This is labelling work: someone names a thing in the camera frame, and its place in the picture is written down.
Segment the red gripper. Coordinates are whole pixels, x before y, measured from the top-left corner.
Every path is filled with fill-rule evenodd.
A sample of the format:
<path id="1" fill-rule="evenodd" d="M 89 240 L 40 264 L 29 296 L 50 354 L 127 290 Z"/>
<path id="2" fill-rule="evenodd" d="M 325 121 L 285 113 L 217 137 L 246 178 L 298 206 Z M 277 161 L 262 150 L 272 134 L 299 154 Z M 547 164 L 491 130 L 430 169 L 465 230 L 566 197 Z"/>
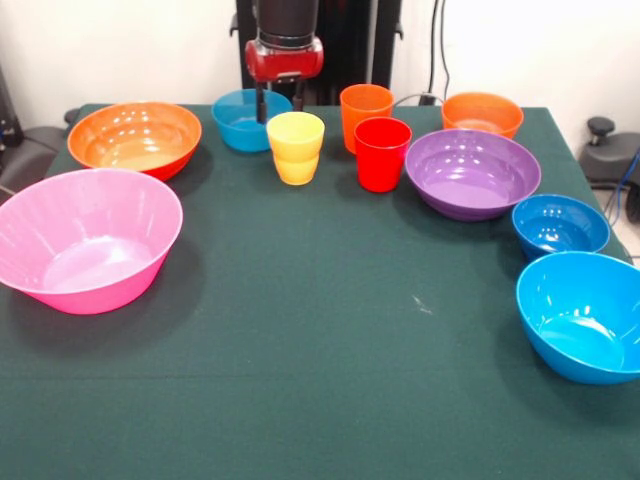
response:
<path id="1" fill-rule="evenodd" d="M 259 40 L 250 40 L 245 46 L 247 70 L 255 81 L 289 81 L 316 77 L 322 70 L 324 50 L 319 38 L 303 49 L 284 50 L 269 48 Z M 264 124 L 267 106 L 264 85 L 257 82 L 256 119 Z M 305 82 L 298 81 L 293 96 L 293 110 L 302 111 L 304 106 Z"/>

